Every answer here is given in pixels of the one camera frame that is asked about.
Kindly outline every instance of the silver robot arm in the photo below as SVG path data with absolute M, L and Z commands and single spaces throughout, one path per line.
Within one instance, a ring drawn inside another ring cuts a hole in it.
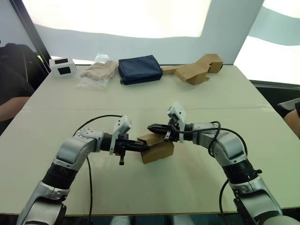
M 123 165 L 126 150 L 144 151 L 149 148 L 128 140 L 126 132 L 130 128 L 127 116 L 123 116 L 115 124 L 112 135 L 83 128 L 68 138 L 61 145 L 45 177 L 37 184 L 16 224 L 61 224 L 66 212 L 62 201 L 66 199 L 77 172 L 91 152 L 105 150 L 120 155 L 120 165 Z
M 169 141 L 192 141 L 205 148 L 210 147 L 218 126 L 213 123 L 186 124 L 186 113 L 176 102 L 167 111 L 170 121 L 168 125 L 153 124 L 148 129 L 154 133 L 165 135 Z M 247 225 L 300 225 L 300 223 L 282 214 L 263 179 L 258 175 L 247 158 L 243 142 L 234 133 L 220 130 L 216 140 L 210 147 L 210 154 L 222 166 L 229 185 L 234 193 L 237 211 Z

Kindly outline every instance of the plastic bag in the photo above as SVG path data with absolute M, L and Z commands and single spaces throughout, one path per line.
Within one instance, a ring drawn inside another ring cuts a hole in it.
M 105 89 L 109 80 L 117 73 L 117 67 L 117 62 L 111 60 L 105 63 L 96 62 L 85 71 L 77 74 L 80 79 L 77 86 Z

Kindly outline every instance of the person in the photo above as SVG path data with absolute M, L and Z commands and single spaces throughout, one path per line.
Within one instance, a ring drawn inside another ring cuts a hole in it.
M 291 130 L 300 138 L 300 102 L 295 104 L 296 109 L 289 112 L 284 120 Z
M 0 135 L 33 92 L 25 77 L 0 61 Z

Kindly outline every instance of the brown cardboard piece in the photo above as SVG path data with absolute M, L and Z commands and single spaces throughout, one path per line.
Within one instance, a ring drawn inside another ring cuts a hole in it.
M 223 60 L 218 56 L 218 54 L 206 54 L 196 63 L 210 65 L 208 70 L 209 73 L 218 73 L 223 66 Z
M 191 63 L 175 70 L 174 74 L 178 76 L 182 81 L 187 81 L 190 84 L 195 85 L 208 80 L 206 75 L 209 68 L 210 66 L 208 64 Z
M 137 138 L 138 141 L 145 142 L 150 146 L 148 151 L 141 152 L 144 164 L 154 162 L 158 159 L 173 155 L 174 145 L 172 142 L 164 142 L 164 136 L 158 134 L 148 134 Z
M 175 70 L 179 69 L 180 67 L 182 67 L 182 65 L 162 67 L 161 69 L 163 70 L 163 75 L 166 75 L 166 74 L 174 74 Z

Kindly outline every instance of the black shirt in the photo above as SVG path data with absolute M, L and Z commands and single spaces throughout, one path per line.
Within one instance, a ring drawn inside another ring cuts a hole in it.
M 0 62 L 0 105 L 15 97 L 30 97 L 33 92 L 34 89 L 22 75 Z M 0 122 L 0 135 L 11 121 Z

